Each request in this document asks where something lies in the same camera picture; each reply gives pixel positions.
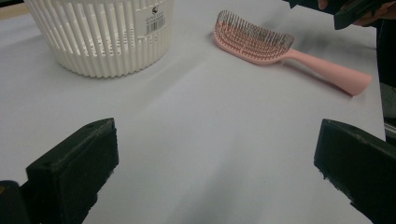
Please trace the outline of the metal floor rail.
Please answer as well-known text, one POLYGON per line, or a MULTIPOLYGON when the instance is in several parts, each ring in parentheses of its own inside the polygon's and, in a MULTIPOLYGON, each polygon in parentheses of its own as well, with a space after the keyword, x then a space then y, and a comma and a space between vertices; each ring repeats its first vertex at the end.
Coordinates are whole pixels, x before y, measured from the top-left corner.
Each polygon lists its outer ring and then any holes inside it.
POLYGON ((389 123, 385 123, 385 131, 386 131, 386 136, 391 136, 396 138, 396 127, 392 126, 389 123))

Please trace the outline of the wooden table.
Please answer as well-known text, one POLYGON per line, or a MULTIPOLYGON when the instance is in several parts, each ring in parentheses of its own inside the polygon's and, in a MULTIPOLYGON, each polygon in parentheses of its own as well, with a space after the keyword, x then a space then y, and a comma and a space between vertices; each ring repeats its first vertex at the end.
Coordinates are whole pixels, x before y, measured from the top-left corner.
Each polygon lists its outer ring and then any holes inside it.
POLYGON ((29 13, 30 10, 24 3, 0 7, 0 20, 10 19, 29 13))

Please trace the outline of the white table cover board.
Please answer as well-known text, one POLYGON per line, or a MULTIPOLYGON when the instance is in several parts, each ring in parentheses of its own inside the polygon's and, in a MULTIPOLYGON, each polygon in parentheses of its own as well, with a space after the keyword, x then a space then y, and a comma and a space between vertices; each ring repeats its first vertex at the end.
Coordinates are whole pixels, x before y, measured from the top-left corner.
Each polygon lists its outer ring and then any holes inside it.
POLYGON ((0 180, 81 126, 113 118, 120 162, 85 224, 371 224, 314 164, 320 124, 385 134, 379 84, 349 96, 294 61, 257 66, 219 49, 230 10, 293 35, 302 52, 375 75, 372 27, 283 0, 176 0, 170 49, 126 77, 56 63, 30 15, 0 14, 0 180))

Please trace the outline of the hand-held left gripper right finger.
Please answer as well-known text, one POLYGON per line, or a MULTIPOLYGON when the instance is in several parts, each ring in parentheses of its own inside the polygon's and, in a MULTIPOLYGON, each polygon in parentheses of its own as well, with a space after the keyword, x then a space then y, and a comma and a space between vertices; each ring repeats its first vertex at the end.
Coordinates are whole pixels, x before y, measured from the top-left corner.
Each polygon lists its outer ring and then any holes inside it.
POLYGON ((373 224, 396 224, 396 147, 352 125, 321 122, 314 165, 373 224))

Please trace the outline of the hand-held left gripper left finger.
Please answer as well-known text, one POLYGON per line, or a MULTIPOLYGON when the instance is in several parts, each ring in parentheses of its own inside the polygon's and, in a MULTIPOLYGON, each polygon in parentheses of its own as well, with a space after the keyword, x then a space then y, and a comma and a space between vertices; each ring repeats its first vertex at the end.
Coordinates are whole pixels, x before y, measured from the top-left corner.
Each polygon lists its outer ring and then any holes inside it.
POLYGON ((89 123, 26 168, 34 224, 82 224, 119 164, 113 118, 89 123))

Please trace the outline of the pink checkered cloth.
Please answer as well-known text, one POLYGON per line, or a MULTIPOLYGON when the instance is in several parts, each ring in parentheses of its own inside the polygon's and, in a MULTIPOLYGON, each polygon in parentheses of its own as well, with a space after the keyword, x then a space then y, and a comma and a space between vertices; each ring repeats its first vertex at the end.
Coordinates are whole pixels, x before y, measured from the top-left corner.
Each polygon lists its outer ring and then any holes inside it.
POLYGON ((352 96, 372 81, 370 75, 295 50, 292 35, 261 28, 229 10, 218 14, 213 36, 219 48, 242 60, 257 65, 294 60, 352 96))

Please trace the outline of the white slotted plastic basket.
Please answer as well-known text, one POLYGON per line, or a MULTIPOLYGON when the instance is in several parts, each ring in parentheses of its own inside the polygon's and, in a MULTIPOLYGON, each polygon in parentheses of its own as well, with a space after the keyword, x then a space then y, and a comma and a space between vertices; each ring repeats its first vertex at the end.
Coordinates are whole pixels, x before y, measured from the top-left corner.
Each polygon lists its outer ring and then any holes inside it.
POLYGON ((63 67, 85 77, 121 77, 169 49, 175 0, 23 0, 63 67))

